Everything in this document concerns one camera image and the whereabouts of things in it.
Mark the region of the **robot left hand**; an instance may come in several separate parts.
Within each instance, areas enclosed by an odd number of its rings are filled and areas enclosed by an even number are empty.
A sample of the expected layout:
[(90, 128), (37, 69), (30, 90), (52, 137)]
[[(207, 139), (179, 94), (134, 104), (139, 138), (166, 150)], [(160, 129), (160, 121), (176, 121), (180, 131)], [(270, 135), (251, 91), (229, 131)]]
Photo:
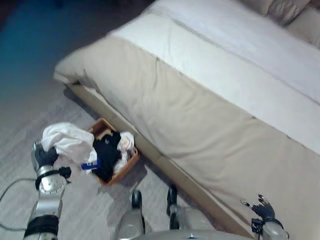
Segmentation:
[(53, 166), (58, 159), (58, 154), (54, 147), (45, 151), (42, 144), (37, 141), (32, 146), (31, 162), (34, 170), (37, 172), (43, 166)]

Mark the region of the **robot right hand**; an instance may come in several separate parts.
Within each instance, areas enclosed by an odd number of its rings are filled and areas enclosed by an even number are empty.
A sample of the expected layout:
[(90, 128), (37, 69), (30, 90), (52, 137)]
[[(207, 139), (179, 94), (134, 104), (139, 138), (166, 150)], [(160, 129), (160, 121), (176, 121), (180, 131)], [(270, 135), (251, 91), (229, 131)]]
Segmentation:
[(261, 217), (263, 220), (265, 219), (274, 219), (275, 211), (270, 202), (262, 195), (258, 194), (258, 201), (260, 204), (251, 204), (245, 199), (241, 199), (240, 203), (251, 209), (256, 215)]

